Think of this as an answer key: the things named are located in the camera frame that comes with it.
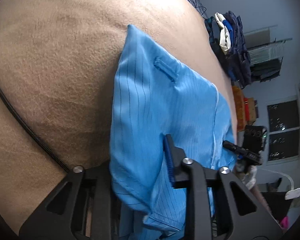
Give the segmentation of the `right white-gloved hand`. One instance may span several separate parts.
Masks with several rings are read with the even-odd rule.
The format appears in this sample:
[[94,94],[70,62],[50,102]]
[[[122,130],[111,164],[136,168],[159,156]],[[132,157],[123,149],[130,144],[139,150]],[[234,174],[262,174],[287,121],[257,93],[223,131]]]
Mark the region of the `right white-gloved hand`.
[[248,171],[244,172],[244,166],[242,164],[236,164],[235,174],[249,190],[251,190],[256,185],[256,166],[249,166]]

